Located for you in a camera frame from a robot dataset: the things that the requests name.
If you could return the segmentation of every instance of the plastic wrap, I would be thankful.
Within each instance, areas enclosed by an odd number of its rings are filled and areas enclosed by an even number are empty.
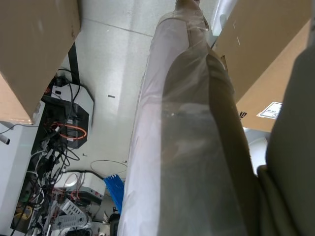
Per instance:
[[[209,108],[212,77],[231,93],[232,87],[206,42],[207,27],[190,1],[177,3],[157,26],[130,146],[120,236],[246,235]]]

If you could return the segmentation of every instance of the blue plastic comb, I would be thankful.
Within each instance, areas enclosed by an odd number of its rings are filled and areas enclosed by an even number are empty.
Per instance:
[[[112,175],[104,179],[106,186],[112,196],[118,212],[122,213],[124,198],[124,183],[118,175]]]

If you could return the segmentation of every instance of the white label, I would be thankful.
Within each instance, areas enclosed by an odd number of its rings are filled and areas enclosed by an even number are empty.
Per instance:
[[[282,103],[273,102],[263,112],[257,116],[262,118],[277,119],[281,110]]]

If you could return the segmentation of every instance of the red wire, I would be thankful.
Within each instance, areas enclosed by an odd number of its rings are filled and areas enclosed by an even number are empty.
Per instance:
[[[85,129],[83,129],[83,128],[79,127],[79,126],[75,126],[75,125],[71,125],[71,124],[62,124],[62,123],[55,123],[55,124],[58,125],[58,126],[66,126],[66,127],[69,127],[69,128],[74,128],[74,129],[77,129],[77,130],[80,130],[80,131],[83,132],[83,135],[81,135],[79,137],[70,137],[70,136],[67,136],[67,135],[64,135],[64,134],[60,134],[61,137],[64,137],[66,139],[79,140],[79,139],[83,139],[87,135],[87,132],[85,131]]]
[[[71,192],[71,194],[70,194],[70,195],[71,195],[71,198],[74,199],[74,196],[73,196],[74,191],[77,192],[77,199],[80,199],[79,194],[78,194],[78,190],[75,190],[75,189],[73,189],[72,192]]]

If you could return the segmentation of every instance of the brown cardboard box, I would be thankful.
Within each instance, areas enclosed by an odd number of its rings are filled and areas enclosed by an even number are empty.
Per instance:
[[[214,50],[225,58],[244,127],[271,131],[267,117],[277,117],[310,17],[311,0],[238,0]]]
[[[0,120],[32,123],[79,31],[77,0],[0,1]]]

